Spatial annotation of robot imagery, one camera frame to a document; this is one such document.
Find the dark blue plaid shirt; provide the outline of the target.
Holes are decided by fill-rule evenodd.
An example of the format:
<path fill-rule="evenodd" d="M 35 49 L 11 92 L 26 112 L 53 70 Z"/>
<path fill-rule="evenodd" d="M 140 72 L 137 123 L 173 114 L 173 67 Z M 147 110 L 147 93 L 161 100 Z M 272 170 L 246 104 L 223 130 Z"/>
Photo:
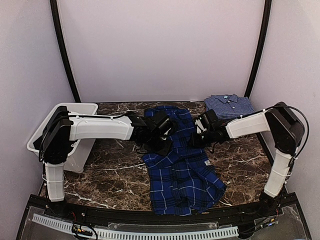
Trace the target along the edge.
<path fill-rule="evenodd" d="M 191 215 L 205 212 L 219 202 L 227 186 L 219 179 L 203 148 L 189 145 L 196 132 L 188 109 L 176 106 L 148 108 L 145 117 L 165 112 L 176 124 L 169 139 L 173 142 L 166 156 L 147 153 L 142 156 L 150 181 L 150 201 L 157 215 Z"/>

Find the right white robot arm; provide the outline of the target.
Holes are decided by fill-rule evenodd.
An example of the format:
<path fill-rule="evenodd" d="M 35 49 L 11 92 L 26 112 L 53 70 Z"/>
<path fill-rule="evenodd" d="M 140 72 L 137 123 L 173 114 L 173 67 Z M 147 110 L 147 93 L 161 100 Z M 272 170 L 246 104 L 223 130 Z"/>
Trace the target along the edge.
<path fill-rule="evenodd" d="M 296 159 L 305 147 L 309 125 L 295 115 L 297 108 L 284 102 L 235 119 L 219 119 L 210 109 L 195 120 L 196 131 L 189 144 L 204 148 L 212 143 L 223 143 L 247 135 L 270 132 L 275 147 L 271 172 L 264 186 L 264 194 L 276 198 L 292 174 Z"/>

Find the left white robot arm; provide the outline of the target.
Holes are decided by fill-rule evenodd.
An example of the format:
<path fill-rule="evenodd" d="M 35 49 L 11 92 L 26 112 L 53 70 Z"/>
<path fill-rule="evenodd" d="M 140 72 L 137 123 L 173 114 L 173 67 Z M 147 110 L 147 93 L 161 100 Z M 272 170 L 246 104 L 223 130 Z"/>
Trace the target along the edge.
<path fill-rule="evenodd" d="M 161 156 L 171 151 L 169 136 L 176 125 L 165 112 L 152 116 L 139 116 L 132 111 L 98 115 L 97 110 L 95 103 L 60 103 L 27 143 L 27 149 L 44 165 L 50 208 L 60 218 L 71 213 L 70 206 L 63 201 L 64 171 L 82 173 L 96 139 L 132 141 Z"/>

